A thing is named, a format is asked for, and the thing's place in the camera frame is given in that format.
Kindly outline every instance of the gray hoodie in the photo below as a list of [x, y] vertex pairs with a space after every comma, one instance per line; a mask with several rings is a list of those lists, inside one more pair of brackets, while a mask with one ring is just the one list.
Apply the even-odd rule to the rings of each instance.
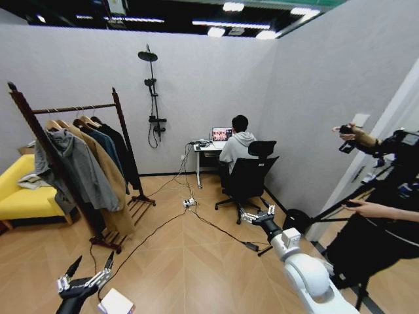
[[[117, 196], [86, 143], [66, 129], [46, 131], [46, 135], [56, 148], [83, 201], [91, 203], [94, 209], [120, 210]], [[74, 199], [62, 179], [51, 171], [45, 151], [38, 142], [35, 144], [35, 173], [57, 189], [55, 200], [65, 213], [74, 208]]]
[[225, 143], [223, 151], [220, 154], [220, 161], [228, 163], [228, 171], [233, 171], [237, 158], [257, 158], [249, 155], [247, 148], [251, 142], [256, 141], [255, 136], [250, 132], [239, 132], [233, 134]]

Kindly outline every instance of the yellow cushion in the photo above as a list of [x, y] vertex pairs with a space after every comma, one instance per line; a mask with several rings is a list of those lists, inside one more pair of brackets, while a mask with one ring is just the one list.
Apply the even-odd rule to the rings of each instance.
[[35, 169], [35, 156], [23, 155], [0, 175], [0, 201], [20, 190], [17, 182]]
[[0, 220], [63, 216], [54, 201], [55, 193], [55, 188], [49, 186], [22, 188], [0, 201]]

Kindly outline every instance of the human hand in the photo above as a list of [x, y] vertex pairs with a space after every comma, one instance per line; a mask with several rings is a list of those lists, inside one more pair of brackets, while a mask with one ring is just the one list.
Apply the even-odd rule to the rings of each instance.
[[[364, 134], [364, 131], [360, 128], [357, 128], [355, 123], [349, 122], [347, 125], [351, 127], [352, 133], [340, 134], [339, 137], [343, 139], [344, 141], [353, 141], [353, 140], [359, 139]], [[335, 126], [334, 128], [332, 128], [333, 132], [336, 132], [338, 130], [340, 130], [340, 126]]]
[[396, 219], [397, 209], [393, 207], [388, 207], [384, 205], [380, 205], [377, 203], [370, 203], [369, 201], [361, 201], [361, 200], [349, 200], [351, 203], [359, 204], [358, 207], [348, 207], [343, 206], [343, 208], [349, 211], [356, 211], [360, 215], [364, 217], [370, 218], [389, 218], [389, 219]]

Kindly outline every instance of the black office chair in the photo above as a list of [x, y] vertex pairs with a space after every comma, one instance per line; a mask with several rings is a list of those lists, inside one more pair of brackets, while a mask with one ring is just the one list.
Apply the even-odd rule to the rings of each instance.
[[[248, 152], [258, 159], [237, 158], [231, 175], [221, 175], [223, 193], [230, 196], [228, 200], [215, 204], [215, 210], [222, 204], [235, 203], [237, 206], [237, 224], [242, 222], [242, 205], [249, 205], [258, 211], [261, 208], [247, 199], [261, 197], [264, 190], [264, 178], [274, 162], [279, 158], [267, 158], [274, 152], [276, 141], [254, 141], [249, 145]], [[228, 167], [221, 169], [227, 172]]]

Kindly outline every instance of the clothes hanger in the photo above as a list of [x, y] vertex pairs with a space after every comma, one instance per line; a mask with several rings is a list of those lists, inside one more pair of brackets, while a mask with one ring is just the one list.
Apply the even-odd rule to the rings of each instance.
[[[50, 119], [52, 119], [51, 118], [51, 113], [50, 113], [50, 109], [47, 109], [47, 111], [48, 111], [48, 114], [49, 114], [49, 117], [50, 117]], [[45, 124], [45, 127], [46, 127], [46, 129], [48, 130], [48, 131], [59, 131], [59, 130], [62, 130], [63, 128], [56, 122], [56, 121], [54, 121], [54, 120], [48, 120], [48, 121], [46, 121], [46, 124]]]
[[88, 116], [83, 115], [83, 116], [80, 117], [80, 120], [82, 120], [86, 124], [90, 124], [91, 126], [93, 126], [95, 128], [100, 128], [101, 127], [100, 124], [97, 124], [97, 123], [93, 122]]
[[76, 119], [73, 121], [73, 125], [78, 127], [79, 129], [87, 129], [89, 131], [93, 131], [93, 129], [88, 126], [84, 121], [82, 121], [81, 119], [79, 119], [79, 110], [77, 110], [77, 115], [76, 115]]
[[96, 108], [94, 106], [92, 106], [92, 107], [93, 107], [93, 117], [91, 118], [92, 121], [93, 122], [96, 122], [96, 123], [100, 124], [100, 126], [102, 126], [103, 122], [98, 117], [96, 117], [94, 115], [94, 112], [95, 112]]
[[63, 120], [57, 120], [57, 123], [58, 123], [59, 126], [65, 128], [65, 129], [68, 129], [70, 127], [70, 125], [66, 121], [63, 121]]

